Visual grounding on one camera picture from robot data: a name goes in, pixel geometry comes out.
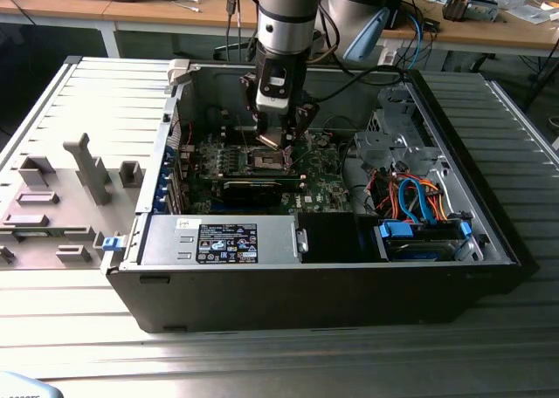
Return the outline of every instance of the wooden desk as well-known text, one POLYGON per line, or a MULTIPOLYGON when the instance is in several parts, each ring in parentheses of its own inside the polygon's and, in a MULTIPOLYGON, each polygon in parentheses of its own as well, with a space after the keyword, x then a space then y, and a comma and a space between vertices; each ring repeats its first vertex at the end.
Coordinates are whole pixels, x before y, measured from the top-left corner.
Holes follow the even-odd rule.
POLYGON ((496 46, 500 51, 505 52, 506 50, 510 52, 514 48, 550 51, 559 38, 559 31, 557 31, 559 23, 556 21, 534 25, 501 10, 494 23, 473 20, 457 23, 443 19, 441 4, 426 0, 415 0, 415 2, 426 17, 440 22, 437 44, 434 47, 443 48, 445 44, 449 44, 446 45, 448 48, 452 47, 452 44, 459 44, 496 46))
MULTIPOLYGON (((175 3, 160 0, 139 0, 119 3, 103 0, 15 0, 37 24, 65 27, 94 28, 101 32, 107 53, 119 57, 116 31, 150 31, 180 34, 224 35, 227 23, 226 0, 200 0, 201 12, 194 12, 175 3)), ((547 56, 559 38, 557 25, 546 22, 533 25, 501 12, 495 23, 465 21, 454 23, 442 18, 442 5, 415 0, 418 8, 429 18, 441 23, 433 48, 452 51, 475 51, 547 56)), ((242 35, 249 37, 256 26, 254 4, 241 0, 242 35)), ((0 22, 25 24, 10 0, 0 0, 0 22)), ((236 28, 236 18, 231 28, 236 28)), ((414 30, 403 25, 394 31, 384 31, 381 45, 407 45, 414 30)))

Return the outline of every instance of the warning label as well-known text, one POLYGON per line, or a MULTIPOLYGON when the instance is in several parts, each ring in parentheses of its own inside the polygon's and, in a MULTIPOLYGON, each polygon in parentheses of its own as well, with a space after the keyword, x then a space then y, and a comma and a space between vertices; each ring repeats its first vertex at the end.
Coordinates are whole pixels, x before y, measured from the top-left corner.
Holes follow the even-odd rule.
POLYGON ((257 263, 256 223, 200 225, 196 257, 200 264, 257 263))

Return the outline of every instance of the blue cable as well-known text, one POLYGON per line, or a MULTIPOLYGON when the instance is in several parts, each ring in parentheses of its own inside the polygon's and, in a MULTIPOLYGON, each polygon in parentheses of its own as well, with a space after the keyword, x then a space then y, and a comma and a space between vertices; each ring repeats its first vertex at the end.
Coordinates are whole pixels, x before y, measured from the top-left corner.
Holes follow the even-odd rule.
POLYGON ((400 183, 400 188, 398 189, 398 201, 400 202, 400 209, 405 213, 414 223, 419 223, 419 219, 411 213, 408 208, 405 206, 404 200, 404 192, 405 188, 408 184, 413 183, 416 185, 416 189, 418 189, 418 198, 419 198, 419 208, 421 209, 421 213, 423 214, 423 218, 432 225, 437 224, 437 219, 431 213, 431 209, 427 206, 427 200, 425 199, 425 192, 423 190, 423 186, 419 184, 417 180, 412 180, 411 178, 406 178, 400 183))
POLYGON ((409 12, 407 14, 408 17, 411 18, 413 23, 416 25, 416 31, 418 32, 418 47, 416 48, 416 54, 413 56, 413 60, 411 61, 410 66, 408 66, 408 69, 411 69, 415 65, 416 61, 418 60, 418 54, 421 51, 422 36, 421 36, 421 27, 419 27, 419 22, 417 21, 417 19, 413 17, 409 12))

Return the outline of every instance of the green circuit board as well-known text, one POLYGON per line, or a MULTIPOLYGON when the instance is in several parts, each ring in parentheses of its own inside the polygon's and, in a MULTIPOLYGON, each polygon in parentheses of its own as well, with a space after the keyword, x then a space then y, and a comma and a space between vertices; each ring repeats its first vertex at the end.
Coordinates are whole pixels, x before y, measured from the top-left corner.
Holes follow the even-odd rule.
POLYGON ((310 134, 287 151, 261 144, 200 141, 183 158, 185 212, 285 215, 351 211, 339 174, 338 148, 323 134, 310 134), (231 182, 274 184, 280 202, 266 207, 230 206, 224 201, 224 185, 231 182))

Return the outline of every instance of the motherboard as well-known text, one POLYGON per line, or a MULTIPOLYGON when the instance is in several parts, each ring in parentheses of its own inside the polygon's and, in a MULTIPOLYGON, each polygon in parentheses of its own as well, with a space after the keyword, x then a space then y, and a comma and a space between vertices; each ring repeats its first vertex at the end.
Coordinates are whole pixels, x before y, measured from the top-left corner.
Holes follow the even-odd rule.
POLYGON ((308 134, 286 149, 235 130, 181 147, 183 203, 189 214, 351 211, 340 175, 340 142, 308 134))

